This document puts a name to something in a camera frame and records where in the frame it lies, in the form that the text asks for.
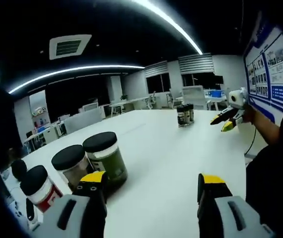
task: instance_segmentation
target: person's arm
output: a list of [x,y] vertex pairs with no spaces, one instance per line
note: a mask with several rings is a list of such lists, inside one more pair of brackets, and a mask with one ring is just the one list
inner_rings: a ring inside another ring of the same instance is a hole
[[266,116],[253,107],[246,109],[244,117],[246,122],[251,122],[269,145],[275,144],[279,140],[280,127],[271,122]]

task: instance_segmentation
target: clear jar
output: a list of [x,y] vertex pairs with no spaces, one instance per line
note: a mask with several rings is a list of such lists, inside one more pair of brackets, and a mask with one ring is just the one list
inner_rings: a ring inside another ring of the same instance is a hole
[[42,165],[33,167],[27,172],[20,183],[20,188],[42,212],[52,206],[57,198],[62,197],[62,193],[50,180],[47,170]]
[[193,123],[195,121],[193,104],[189,104],[189,111],[190,111],[190,123]]
[[108,187],[126,181],[128,173],[114,132],[94,135],[83,142],[83,147],[94,169],[106,171]]
[[177,107],[177,114],[178,114],[178,126],[179,126],[179,127],[185,126],[185,125],[186,125],[186,121],[185,121],[185,109],[184,109],[184,106],[183,106],[183,105]]
[[186,124],[190,124],[190,108],[189,108],[189,104],[184,105],[184,110],[185,110],[185,123]]
[[75,191],[81,178],[94,172],[81,145],[64,148],[52,158],[51,163],[72,191]]

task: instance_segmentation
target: hand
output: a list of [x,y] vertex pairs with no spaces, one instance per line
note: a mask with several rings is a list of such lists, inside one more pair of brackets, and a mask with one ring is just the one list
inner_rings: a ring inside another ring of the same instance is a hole
[[253,124],[254,117],[255,117],[256,110],[251,105],[247,105],[245,108],[245,112],[243,114],[243,121],[250,122]]

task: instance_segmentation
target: person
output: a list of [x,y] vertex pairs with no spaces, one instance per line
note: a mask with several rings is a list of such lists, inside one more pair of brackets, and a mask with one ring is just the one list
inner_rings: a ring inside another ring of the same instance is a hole
[[283,236],[283,119],[278,126],[249,106],[244,115],[268,143],[246,169],[246,202]]

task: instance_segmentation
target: poster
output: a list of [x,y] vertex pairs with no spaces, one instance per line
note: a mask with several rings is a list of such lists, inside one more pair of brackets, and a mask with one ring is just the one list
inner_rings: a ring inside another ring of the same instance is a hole
[[283,35],[281,34],[264,53],[269,69],[272,101],[283,103]]
[[247,66],[247,70],[248,70],[250,93],[251,94],[256,94],[255,70],[254,70],[254,66],[253,66],[252,63],[249,66]]
[[266,74],[266,66],[263,60],[263,56],[259,55],[253,61],[255,69],[255,78],[256,78],[256,95],[264,98],[269,98],[268,91],[268,76]]

